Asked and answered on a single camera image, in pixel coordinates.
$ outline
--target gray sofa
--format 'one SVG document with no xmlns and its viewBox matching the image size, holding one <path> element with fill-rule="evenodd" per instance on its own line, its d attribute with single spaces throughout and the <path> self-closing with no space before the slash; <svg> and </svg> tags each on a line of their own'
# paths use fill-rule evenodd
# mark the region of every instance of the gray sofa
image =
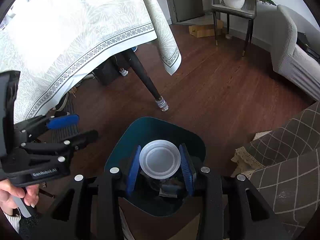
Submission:
<svg viewBox="0 0 320 240">
<path fill-rule="evenodd" d="M 320 32 L 297 12 L 278 5 L 270 51 L 273 70 L 320 100 L 320 65 L 296 44 L 298 32 L 305 33 L 310 47 L 320 54 Z"/>
</svg>

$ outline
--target trash bin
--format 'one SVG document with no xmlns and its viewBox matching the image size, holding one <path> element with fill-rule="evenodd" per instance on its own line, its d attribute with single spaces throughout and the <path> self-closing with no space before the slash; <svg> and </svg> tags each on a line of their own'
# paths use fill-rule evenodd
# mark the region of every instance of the trash bin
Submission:
<svg viewBox="0 0 320 240">
<path fill-rule="evenodd" d="M 106 162 L 105 171 L 113 167 L 119 167 L 123 171 L 137 146 L 140 145 L 143 148 L 154 140 L 167 140 L 177 148 L 184 143 L 190 157 L 200 162 L 198 165 L 202 165 L 204 161 L 205 145 L 198 135 L 157 118 L 142 117 L 135 120 L 124 132 Z M 181 168 L 176 173 L 182 175 Z M 182 198 L 161 197 L 159 192 L 150 187 L 150 181 L 146 182 L 146 178 L 138 174 L 132 195 L 125 198 L 151 215 L 165 217 L 175 213 L 182 206 L 187 195 Z"/>
</svg>

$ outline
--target chair leg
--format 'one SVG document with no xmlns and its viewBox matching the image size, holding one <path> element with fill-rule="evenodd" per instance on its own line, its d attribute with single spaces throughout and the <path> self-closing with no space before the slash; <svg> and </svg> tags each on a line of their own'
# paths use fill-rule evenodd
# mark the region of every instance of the chair leg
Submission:
<svg viewBox="0 0 320 240">
<path fill-rule="evenodd" d="M 252 20 L 252 26 L 251 26 L 251 30 L 250 30 L 250 45 L 251 45 L 251 41 L 252 41 L 252 33 L 253 33 L 253 20 Z"/>
<path fill-rule="evenodd" d="M 216 46 L 218 46 L 218 26 L 217 26 L 217 15 L 216 12 L 212 12 L 212 19 L 213 19 L 213 24 L 214 24 L 214 37 L 216 40 Z"/>
<path fill-rule="evenodd" d="M 243 52 L 242 52 L 242 57 L 244 56 L 245 50 L 246 50 L 246 48 L 248 46 L 250 31 L 251 31 L 252 27 L 253 27 L 253 20 L 249 20 L 248 28 L 247 28 L 247 35 L 245 37 L 245 42 L 244 42 L 244 49 L 243 49 Z"/>
<path fill-rule="evenodd" d="M 149 78 L 146 70 L 144 69 L 143 65 L 141 64 L 140 60 L 138 59 L 136 54 L 133 52 L 133 50 L 127 49 L 121 52 L 121 54 L 123 55 L 124 59 L 128 62 L 128 64 L 131 66 L 131 68 L 136 73 L 136 75 L 141 79 L 143 84 L 150 91 L 150 93 L 153 95 L 153 97 L 157 102 L 157 105 L 161 108 L 161 110 L 162 111 L 168 110 L 169 107 L 166 101 L 159 94 L 158 90 L 156 89 L 152 80 Z"/>
<path fill-rule="evenodd" d="M 229 28 L 230 28 L 230 14 L 227 13 L 227 34 L 229 34 Z"/>
</svg>

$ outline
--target plaid cushion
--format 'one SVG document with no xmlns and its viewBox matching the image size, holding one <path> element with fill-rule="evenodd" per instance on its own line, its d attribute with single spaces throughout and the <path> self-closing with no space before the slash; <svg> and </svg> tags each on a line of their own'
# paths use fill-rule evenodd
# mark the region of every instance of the plaid cushion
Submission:
<svg viewBox="0 0 320 240">
<path fill-rule="evenodd" d="M 250 177 L 292 239 L 301 233 L 320 203 L 318 151 L 320 148 L 256 170 Z"/>
<path fill-rule="evenodd" d="M 263 167 L 313 151 L 320 147 L 319 142 L 320 105 L 316 102 L 286 124 L 248 143 L 242 149 Z"/>
</svg>

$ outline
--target cardboard box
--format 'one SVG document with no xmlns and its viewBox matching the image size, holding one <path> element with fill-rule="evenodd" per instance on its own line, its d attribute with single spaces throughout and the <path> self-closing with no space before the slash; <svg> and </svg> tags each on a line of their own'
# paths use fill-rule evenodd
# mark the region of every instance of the cardboard box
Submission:
<svg viewBox="0 0 320 240">
<path fill-rule="evenodd" d="M 221 35 L 223 21 L 217 20 L 218 35 Z M 197 38 L 214 36 L 214 25 L 193 25 L 189 26 L 189 33 Z"/>
</svg>

